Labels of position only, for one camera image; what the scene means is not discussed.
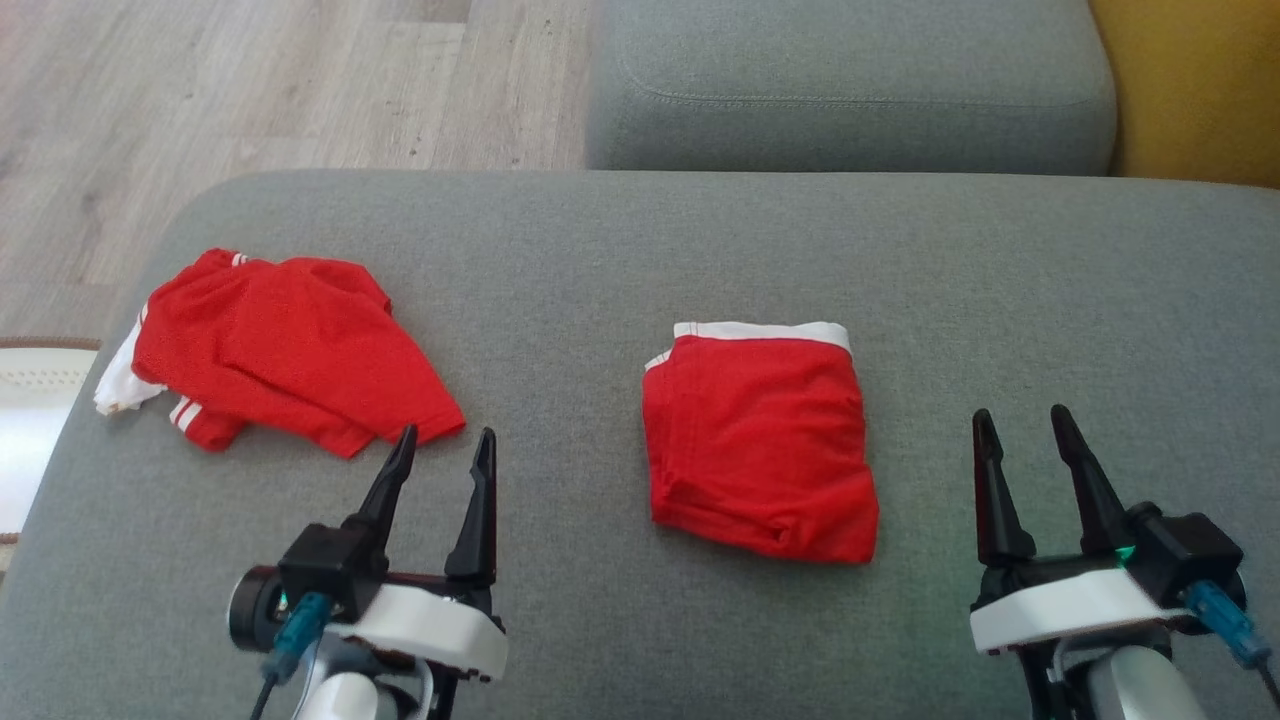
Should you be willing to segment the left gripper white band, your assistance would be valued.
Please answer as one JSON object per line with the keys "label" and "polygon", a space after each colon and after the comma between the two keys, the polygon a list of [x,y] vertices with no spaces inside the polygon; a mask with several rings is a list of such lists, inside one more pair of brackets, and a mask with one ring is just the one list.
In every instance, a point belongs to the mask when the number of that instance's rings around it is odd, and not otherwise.
{"label": "left gripper white band", "polygon": [[[415,425],[399,434],[362,503],[343,521],[361,559],[385,557],[403,484],[419,441]],[[485,427],[470,469],[474,489],[447,577],[394,573],[371,606],[346,628],[346,643],[366,650],[374,674],[422,680],[419,719],[451,719],[460,685],[489,683],[506,674],[509,639],[493,612],[497,582],[497,433]]]}

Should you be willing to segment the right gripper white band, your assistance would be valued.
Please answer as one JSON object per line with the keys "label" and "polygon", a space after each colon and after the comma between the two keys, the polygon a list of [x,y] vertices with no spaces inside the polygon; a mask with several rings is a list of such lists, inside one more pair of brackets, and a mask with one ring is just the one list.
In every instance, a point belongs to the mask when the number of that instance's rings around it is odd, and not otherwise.
{"label": "right gripper white band", "polygon": [[[1071,474],[1079,546],[1094,555],[1130,548],[1126,510],[1070,410],[1050,410],[1059,456]],[[984,407],[972,418],[975,541],[979,562],[1001,568],[1037,555],[1004,473],[1004,446]],[[1012,653],[1030,719],[1179,719],[1181,674],[1171,660],[1176,609],[1160,607],[1121,568],[1050,559],[1074,577],[982,600],[970,611],[980,653]]]}

